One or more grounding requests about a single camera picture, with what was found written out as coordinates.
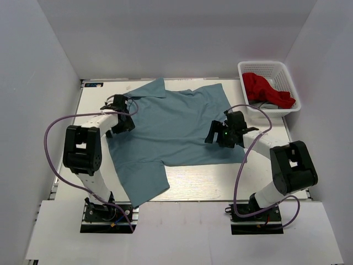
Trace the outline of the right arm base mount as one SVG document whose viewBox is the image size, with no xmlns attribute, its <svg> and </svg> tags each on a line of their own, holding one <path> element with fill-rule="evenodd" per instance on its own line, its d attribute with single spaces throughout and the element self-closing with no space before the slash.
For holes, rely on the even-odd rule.
<svg viewBox="0 0 353 265">
<path fill-rule="evenodd" d="M 278 235 L 284 233 L 278 206 L 257 216 L 247 218 L 236 215 L 233 204 L 226 207 L 224 211 L 230 216 L 232 235 Z"/>
</svg>

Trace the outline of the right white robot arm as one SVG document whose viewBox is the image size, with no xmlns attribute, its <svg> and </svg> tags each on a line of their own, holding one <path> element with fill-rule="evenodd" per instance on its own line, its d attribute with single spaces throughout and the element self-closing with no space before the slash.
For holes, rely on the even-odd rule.
<svg viewBox="0 0 353 265">
<path fill-rule="evenodd" d="M 265 131 L 248 127 L 240 111 L 225 112 L 225 115 L 224 122 L 212 121 L 205 143 L 216 142 L 220 147 L 227 148 L 238 145 L 248 152 L 255 151 L 271 163 L 272 181 L 250 196 L 246 214 L 234 209 L 236 216 L 262 220 L 268 215 L 269 209 L 297 191 L 318 183 L 318 175 L 303 141 L 280 141 Z"/>
</svg>

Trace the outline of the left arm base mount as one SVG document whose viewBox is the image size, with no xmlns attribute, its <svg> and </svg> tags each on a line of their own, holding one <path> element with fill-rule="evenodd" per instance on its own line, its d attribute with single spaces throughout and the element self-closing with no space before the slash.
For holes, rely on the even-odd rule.
<svg viewBox="0 0 353 265">
<path fill-rule="evenodd" d="M 138 222 L 138 208 L 121 203 L 117 208 L 97 209 L 85 203 L 80 233 L 82 234 L 132 234 Z"/>
</svg>

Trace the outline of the blue-grey t-shirt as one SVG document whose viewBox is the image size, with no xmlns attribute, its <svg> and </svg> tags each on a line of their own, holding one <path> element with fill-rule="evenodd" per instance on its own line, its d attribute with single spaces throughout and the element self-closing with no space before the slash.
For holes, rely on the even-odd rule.
<svg viewBox="0 0 353 265">
<path fill-rule="evenodd" d="M 241 163 L 243 148 L 205 143 L 212 121 L 230 107 L 221 84 L 168 91 L 157 79 L 127 93 L 135 128 L 108 138 L 119 181 L 133 206 L 169 188 L 165 168 Z"/>
</svg>

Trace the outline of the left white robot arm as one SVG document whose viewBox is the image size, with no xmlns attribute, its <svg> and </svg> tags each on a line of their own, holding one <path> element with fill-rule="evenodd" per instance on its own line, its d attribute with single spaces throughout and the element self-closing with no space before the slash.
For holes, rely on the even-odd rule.
<svg viewBox="0 0 353 265">
<path fill-rule="evenodd" d="M 104 220 L 116 215 L 114 196 L 107 188 L 100 171 L 103 160 L 101 139 L 135 128 L 128 108 L 130 98 L 122 94 L 113 96 L 111 102 L 101 107 L 101 112 L 81 125 L 66 129 L 63 164 L 75 174 L 88 190 L 89 203 L 98 206 L 98 214 Z"/>
</svg>

